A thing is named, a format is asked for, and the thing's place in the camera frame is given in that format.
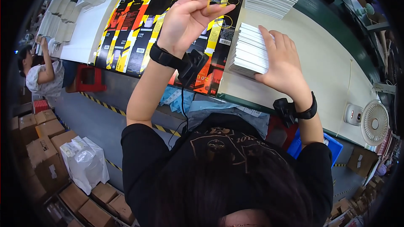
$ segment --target woman in white blouse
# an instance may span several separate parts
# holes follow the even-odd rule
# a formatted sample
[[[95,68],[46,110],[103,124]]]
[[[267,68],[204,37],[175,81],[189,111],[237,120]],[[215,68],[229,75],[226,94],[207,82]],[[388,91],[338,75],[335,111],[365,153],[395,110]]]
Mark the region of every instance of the woman in white blouse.
[[[25,77],[27,88],[37,95],[57,97],[62,88],[70,86],[76,77],[76,62],[56,59],[52,62],[48,52],[46,38],[40,41],[44,65],[33,65],[34,54],[31,54],[31,47],[18,51],[18,69],[20,75]]]

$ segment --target woman's right hand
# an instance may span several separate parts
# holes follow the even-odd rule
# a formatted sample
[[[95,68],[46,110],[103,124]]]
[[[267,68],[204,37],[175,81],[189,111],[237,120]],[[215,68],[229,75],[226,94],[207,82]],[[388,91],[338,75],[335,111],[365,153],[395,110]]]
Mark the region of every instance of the woman's right hand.
[[[301,71],[295,43],[278,31],[259,26],[268,52],[269,68],[265,74],[256,74],[255,79],[275,90],[290,96],[295,103],[311,107],[312,96]]]

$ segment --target white plastic sheet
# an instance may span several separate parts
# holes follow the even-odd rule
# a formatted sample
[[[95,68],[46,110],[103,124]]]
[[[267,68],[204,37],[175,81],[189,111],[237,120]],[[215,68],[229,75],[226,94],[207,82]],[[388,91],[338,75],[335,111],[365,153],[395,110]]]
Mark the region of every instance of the white plastic sheet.
[[[87,137],[79,136],[60,147],[70,178],[87,195],[95,186],[109,180],[104,150]]]

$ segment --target gray floor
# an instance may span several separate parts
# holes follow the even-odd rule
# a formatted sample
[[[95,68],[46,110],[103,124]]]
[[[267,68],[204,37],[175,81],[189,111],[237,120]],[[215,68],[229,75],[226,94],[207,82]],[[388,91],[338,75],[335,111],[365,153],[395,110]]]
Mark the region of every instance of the gray floor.
[[[104,79],[107,91],[99,93],[89,93],[91,96],[126,111],[126,105],[130,95],[139,81],[136,78],[104,71]],[[55,107],[59,117],[79,136],[88,137],[94,143],[104,149],[106,159],[122,167],[122,148],[120,145],[121,132],[125,128],[126,119],[121,114],[115,113],[98,103],[84,97],[79,93],[65,93],[62,90],[60,97],[50,100]],[[159,106],[154,112],[152,122],[165,128],[175,130],[184,117],[180,113],[171,112],[169,106]],[[171,134],[155,130],[168,145]],[[173,136],[170,146],[173,146],[178,137]],[[352,154],[353,145],[342,140],[338,140],[343,146],[343,150],[338,157],[336,164],[346,164]],[[107,164],[110,184],[123,191],[122,172]],[[347,167],[333,167],[331,169],[334,185],[334,202],[346,197],[351,198],[356,191],[356,187],[364,182],[364,178],[352,172]]]

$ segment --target woman's left arm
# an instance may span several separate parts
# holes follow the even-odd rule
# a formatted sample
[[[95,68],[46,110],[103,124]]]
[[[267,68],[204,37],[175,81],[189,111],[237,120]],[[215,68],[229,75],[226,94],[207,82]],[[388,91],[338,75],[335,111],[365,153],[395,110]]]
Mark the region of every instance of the woman's left arm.
[[[208,0],[179,0],[164,17],[157,45],[182,59],[186,50],[196,40],[209,22],[235,8],[211,5]],[[126,108],[126,124],[145,124],[152,127],[152,115],[175,69],[150,60],[136,85]]]

